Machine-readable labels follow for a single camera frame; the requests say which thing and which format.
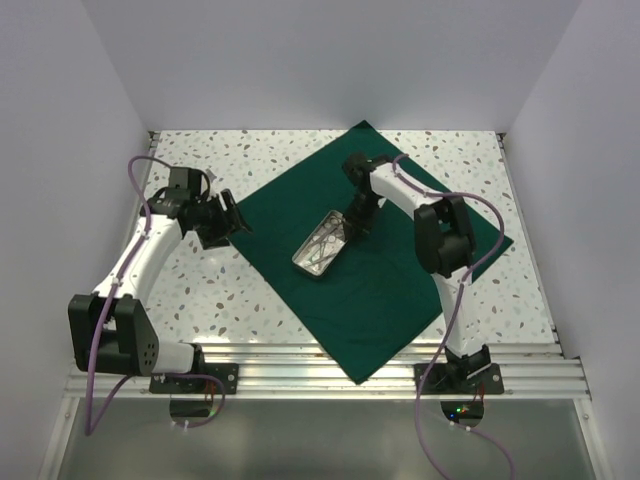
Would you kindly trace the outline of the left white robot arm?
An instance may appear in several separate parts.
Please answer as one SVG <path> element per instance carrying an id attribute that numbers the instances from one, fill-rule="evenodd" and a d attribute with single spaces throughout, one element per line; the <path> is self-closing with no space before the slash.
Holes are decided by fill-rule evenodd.
<path id="1" fill-rule="evenodd" d="M 191 188 L 166 188 L 141 207 L 135 232 L 107 277 L 69 302 L 79 370 L 123 376 L 172 374 L 185 392 L 208 379 L 199 346 L 159 337 L 145 304 L 169 256 L 193 232 L 204 250 L 225 247 L 248 231 L 230 190 L 202 199 Z"/>

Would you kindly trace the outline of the metal instrument tray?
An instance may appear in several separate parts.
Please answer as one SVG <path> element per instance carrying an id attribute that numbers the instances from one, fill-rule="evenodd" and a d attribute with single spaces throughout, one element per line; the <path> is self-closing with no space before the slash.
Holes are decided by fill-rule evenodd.
<path id="1" fill-rule="evenodd" d="M 292 256 L 293 265 L 320 279 L 347 245 L 343 214 L 331 210 Z"/>

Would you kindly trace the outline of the silver surgical scissors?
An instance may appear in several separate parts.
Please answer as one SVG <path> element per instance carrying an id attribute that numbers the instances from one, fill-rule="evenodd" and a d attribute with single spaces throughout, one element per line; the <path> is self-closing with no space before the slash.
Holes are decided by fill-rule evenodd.
<path id="1" fill-rule="evenodd" d="M 323 255 L 324 250 L 340 236 L 342 225 L 343 221 L 338 217 L 330 217 L 322 223 L 319 232 L 314 236 L 318 251 L 321 255 Z"/>

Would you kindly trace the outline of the green surgical drape cloth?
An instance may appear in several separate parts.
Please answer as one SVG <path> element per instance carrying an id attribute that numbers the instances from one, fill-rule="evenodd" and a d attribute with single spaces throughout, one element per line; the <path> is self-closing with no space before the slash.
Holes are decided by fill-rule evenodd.
<path id="1" fill-rule="evenodd" d="M 343 212 L 354 186 L 342 170 L 354 153 L 399 155 L 362 121 L 239 202 L 253 232 L 232 243 L 356 384 L 365 382 L 441 313 L 436 285 L 415 255 L 412 220 L 385 205 L 373 229 L 348 244 L 318 279 L 292 262 L 331 210 Z"/>

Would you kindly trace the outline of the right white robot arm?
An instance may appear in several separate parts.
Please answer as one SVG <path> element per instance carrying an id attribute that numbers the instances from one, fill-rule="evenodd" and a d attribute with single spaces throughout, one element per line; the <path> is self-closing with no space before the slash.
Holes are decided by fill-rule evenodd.
<path id="1" fill-rule="evenodd" d="M 470 391 L 491 360 L 485 341 L 473 331 L 473 309 L 463 293 L 471 285 L 473 271 L 498 248 L 478 261 L 473 259 L 476 240 L 465 203 L 469 196 L 426 186 L 400 166 L 398 157 L 370 158 L 356 153 L 343 163 L 342 170 L 356 188 L 343 215 L 347 241 L 370 233 L 383 201 L 413 221 L 416 257 L 436 284 L 445 319 L 445 379 L 454 391 Z"/>

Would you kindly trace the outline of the silver forceps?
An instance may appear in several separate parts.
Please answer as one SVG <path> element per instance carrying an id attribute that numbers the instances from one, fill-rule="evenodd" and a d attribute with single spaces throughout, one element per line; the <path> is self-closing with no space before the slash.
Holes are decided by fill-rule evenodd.
<path id="1" fill-rule="evenodd" d="M 309 268 L 322 265 L 334 257 L 343 246 L 344 241 L 336 235 L 318 237 L 304 248 L 300 263 Z"/>

